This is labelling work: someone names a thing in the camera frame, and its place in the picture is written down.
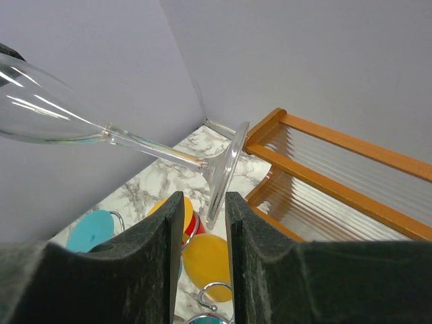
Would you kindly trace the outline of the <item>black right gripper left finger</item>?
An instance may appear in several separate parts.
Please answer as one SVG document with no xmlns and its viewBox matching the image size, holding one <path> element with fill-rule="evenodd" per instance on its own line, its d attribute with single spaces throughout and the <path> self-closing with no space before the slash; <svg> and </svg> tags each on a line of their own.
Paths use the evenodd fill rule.
<svg viewBox="0 0 432 324">
<path fill-rule="evenodd" d="M 87 253 L 54 242 L 1 245 L 2 323 L 171 323 L 184 195 Z"/>
</svg>

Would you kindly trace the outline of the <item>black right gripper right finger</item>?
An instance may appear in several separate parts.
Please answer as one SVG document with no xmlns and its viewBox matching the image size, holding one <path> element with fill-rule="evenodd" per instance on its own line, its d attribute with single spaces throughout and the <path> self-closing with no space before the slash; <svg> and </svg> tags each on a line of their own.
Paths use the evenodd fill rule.
<svg viewBox="0 0 432 324">
<path fill-rule="evenodd" d="M 237 323 L 431 322 L 430 242 L 296 242 L 236 192 L 225 224 Z"/>
</svg>

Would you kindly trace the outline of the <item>yellow plastic wine glass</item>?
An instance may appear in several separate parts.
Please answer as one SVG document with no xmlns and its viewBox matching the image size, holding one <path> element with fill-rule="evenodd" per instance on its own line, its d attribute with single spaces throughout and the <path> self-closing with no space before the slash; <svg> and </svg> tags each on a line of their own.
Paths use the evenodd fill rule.
<svg viewBox="0 0 432 324">
<path fill-rule="evenodd" d="M 184 199 L 184 218 L 193 212 L 189 198 Z M 190 281 L 199 289 L 213 282 L 231 284 L 227 241 L 205 232 L 191 236 L 183 245 L 183 266 Z"/>
</svg>

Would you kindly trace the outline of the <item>blue plastic wine glass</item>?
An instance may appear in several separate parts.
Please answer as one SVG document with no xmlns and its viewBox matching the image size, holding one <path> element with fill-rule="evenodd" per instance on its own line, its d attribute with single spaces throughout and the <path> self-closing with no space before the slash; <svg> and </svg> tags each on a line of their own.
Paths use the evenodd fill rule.
<svg viewBox="0 0 432 324">
<path fill-rule="evenodd" d="M 172 299 L 179 281 L 182 210 L 171 203 L 115 236 L 117 212 L 95 211 L 80 220 L 64 249 L 54 248 L 63 283 L 108 292 L 156 292 Z"/>
</svg>

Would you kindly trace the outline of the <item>clear wine glass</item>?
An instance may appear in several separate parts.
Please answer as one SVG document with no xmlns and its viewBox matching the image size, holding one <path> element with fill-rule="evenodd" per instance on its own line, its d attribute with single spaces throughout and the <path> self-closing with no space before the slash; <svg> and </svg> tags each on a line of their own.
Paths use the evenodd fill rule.
<svg viewBox="0 0 432 324">
<path fill-rule="evenodd" d="M 164 159 L 198 172 L 209 185 L 206 226 L 217 223 L 249 123 L 239 125 L 219 155 L 195 157 L 91 117 L 90 105 L 67 84 L 21 59 L 1 55 L 1 136 L 37 144 L 106 142 Z"/>
</svg>

